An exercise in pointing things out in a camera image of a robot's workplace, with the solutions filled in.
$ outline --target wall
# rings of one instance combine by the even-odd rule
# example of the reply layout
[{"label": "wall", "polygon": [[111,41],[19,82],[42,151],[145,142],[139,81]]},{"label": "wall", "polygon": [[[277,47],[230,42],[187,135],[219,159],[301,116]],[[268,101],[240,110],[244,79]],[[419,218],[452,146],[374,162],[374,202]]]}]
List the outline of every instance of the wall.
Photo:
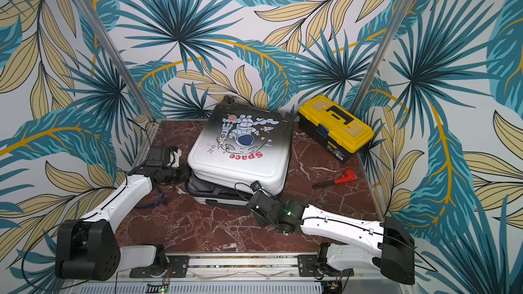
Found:
[{"label": "wall", "polygon": [[318,94],[343,103],[397,2],[118,1],[111,36],[161,118],[205,118],[226,94],[282,113]]},{"label": "wall", "polygon": [[408,18],[359,111],[379,209],[416,238],[421,292],[521,293],[523,0],[430,0]]},{"label": "wall", "polygon": [[[54,276],[57,223],[74,219],[121,184],[147,122],[70,0],[0,0],[0,283],[2,293]],[[97,0],[106,27],[115,0]]]}]

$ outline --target astronaut print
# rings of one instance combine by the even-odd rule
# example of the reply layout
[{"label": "astronaut print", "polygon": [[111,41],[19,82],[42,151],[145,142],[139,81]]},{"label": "astronaut print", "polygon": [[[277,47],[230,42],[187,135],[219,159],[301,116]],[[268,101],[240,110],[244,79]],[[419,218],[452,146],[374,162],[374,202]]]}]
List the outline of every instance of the astronaut print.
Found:
[{"label": "astronaut print", "polygon": [[278,125],[280,121],[272,118],[256,118],[254,121],[252,115],[242,114],[238,117],[228,114],[222,122],[222,131],[217,138],[218,149],[229,154],[231,159],[247,160],[263,156],[260,149],[265,145],[270,146],[270,131],[274,129],[272,125]]}]

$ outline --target suitcase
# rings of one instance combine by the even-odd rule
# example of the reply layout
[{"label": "suitcase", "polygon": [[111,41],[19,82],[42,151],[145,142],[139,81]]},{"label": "suitcase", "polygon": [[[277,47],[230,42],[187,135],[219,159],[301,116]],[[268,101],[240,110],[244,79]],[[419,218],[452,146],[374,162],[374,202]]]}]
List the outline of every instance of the suitcase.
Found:
[{"label": "suitcase", "polygon": [[[251,184],[258,181],[278,196],[284,189],[292,130],[292,119],[226,97],[214,108],[189,153],[194,173],[189,193],[204,204],[243,206],[247,201],[237,191],[252,194]],[[191,184],[208,188],[194,191]]]}]

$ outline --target metal frame pole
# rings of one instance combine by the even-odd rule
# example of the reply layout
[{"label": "metal frame pole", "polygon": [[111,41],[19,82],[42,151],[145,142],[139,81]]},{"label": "metal frame pole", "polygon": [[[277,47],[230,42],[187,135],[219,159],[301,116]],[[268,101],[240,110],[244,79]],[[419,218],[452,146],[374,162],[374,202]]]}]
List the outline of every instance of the metal frame pole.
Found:
[{"label": "metal frame pole", "polygon": [[359,89],[356,92],[356,95],[350,105],[349,112],[351,114],[356,115],[358,108],[360,107],[361,103],[363,102],[363,99],[365,98],[365,95],[367,94],[367,91],[369,91],[370,84],[372,83],[372,80],[374,79],[374,76],[378,71],[379,64],[383,60],[385,51],[389,48],[389,45],[394,40],[394,36],[396,35],[397,30],[400,28],[403,18],[409,11],[412,1],[413,0],[398,1],[396,11],[392,15],[389,25],[383,33],[383,37],[381,38],[381,41],[378,44],[378,49],[376,50],[376,53],[374,54],[372,61],[369,63],[367,72],[365,73],[365,76],[363,76],[363,80],[360,83]]},{"label": "metal frame pole", "polygon": [[87,20],[89,26],[93,29],[94,34],[98,37],[98,41],[101,46],[104,48],[105,53],[109,56],[114,67],[120,73],[123,81],[126,83],[129,92],[134,96],[138,107],[142,113],[150,120],[155,121],[156,117],[154,116],[149,103],[145,100],[134,78],[132,77],[131,71],[127,68],[126,63],[123,61],[118,49],[114,45],[111,37],[109,36],[108,31],[105,29],[105,26],[101,22],[98,13],[93,8],[93,5],[89,0],[73,0],[78,6],[78,10],[83,14],[84,18]]}]

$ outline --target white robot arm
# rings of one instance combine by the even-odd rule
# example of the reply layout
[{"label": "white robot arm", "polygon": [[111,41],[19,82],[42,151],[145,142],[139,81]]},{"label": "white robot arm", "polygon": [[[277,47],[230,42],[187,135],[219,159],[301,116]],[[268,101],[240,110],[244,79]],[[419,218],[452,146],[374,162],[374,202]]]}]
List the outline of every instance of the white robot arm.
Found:
[{"label": "white robot arm", "polygon": [[[114,238],[124,217],[154,186],[178,183],[190,174],[187,166],[168,167],[164,148],[151,149],[148,160],[133,169],[124,184],[100,205],[81,219],[59,227],[57,277],[107,280],[115,272],[137,267],[148,266],[153,269],[152,274],[159,276],[166,270],[161,245],[119,247]],[[346,243],[322,243],[315,267],[323,275],[335,276],[349,268],[370,268],[399,283],[414,284],[414,240],[393,218],[384,223],[357,220],[293,200],[283,204],[262,189],[252,195],[247,208],[254,212],[262,228],[273,225],[276,232],[301,231]]]}]

